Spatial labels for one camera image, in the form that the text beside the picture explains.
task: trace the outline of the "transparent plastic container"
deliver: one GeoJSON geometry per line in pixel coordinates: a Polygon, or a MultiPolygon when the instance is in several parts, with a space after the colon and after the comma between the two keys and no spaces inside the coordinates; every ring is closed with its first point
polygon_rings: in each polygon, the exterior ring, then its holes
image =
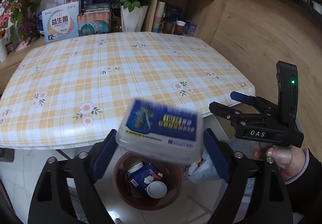
{"type": "Polygon", "coordinates": [[[145,157],[188,165],[201,155],[202,122],[194,111],[134,99],[116,141],[145,157]]]}

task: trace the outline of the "floral tablecloth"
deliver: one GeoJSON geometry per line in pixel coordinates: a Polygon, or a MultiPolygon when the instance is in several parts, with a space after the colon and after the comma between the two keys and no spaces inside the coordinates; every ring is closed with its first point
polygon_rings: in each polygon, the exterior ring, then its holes
{"type": "Polygon", "coordinates": [[[84,36],[33,49],[0,100],[0,146],[63,149],[93,145],[118,129],[134,97],[209,115],[212,101],[254,86],[194,37],[157,33],[84,36]]]}

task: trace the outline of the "metal bolt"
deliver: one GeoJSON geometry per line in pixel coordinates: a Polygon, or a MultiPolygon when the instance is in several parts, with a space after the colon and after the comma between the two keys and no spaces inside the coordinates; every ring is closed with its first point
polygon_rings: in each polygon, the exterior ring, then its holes
{"type": "Polygon", "coordinates": [[[84,158],[86,158],[86,157],[87,157],[87,155],[88,155],[88,153],[87,153],[87,152],[85,152],[85,151],[83,151],[83,152],[81,152],[80,154],[78,154],[78,157],[79,157],[80,159],[84,159],[84,158]]]}
{"type": "Polygon", "coordinates": [[[237,151],[234,153],[234,156],[238,159],[241,159],[244,156],[244,154],[242,154],[240,151],[237,151]]]}
{"type": "Polygon", "coordinates": [[[270,164],[274,163],[274,159],[272,157],[267,157],[266,161],[270,164]]]}
{"type": "Polygon", "coordinates": [[[47,162],[49,163],[49,164],[52,164],[52,163],[54,163],[56,161],[56,158],[55,157],[50,157],[48,160],[47,160],[47,162]]]}

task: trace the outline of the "blue label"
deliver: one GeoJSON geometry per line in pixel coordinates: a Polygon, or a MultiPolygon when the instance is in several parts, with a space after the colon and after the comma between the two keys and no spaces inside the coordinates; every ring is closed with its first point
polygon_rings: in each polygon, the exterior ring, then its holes
{"type": "Polygon", "coordinates": [[[126,126],[142,134],[196,141],[197,114],[158,103],[136,100],[126,126]]]}

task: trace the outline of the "white flower pot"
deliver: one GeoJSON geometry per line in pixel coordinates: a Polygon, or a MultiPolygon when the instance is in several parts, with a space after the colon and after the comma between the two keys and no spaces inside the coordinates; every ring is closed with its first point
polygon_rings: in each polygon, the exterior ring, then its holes
{"type": "Polygon", "coordinates": [[[145,15],[147,14],[149,6],[137,8],[130,13],[128,9],[121,6],[121,19],[123,32],[140,32],[142,29],[145,15]]]}
{"type": "Polygon", "coordinates": [[[3,39],[0,39],[0,62],[3,62],[8,56],[7,49],[4,45],[3,39]]]}

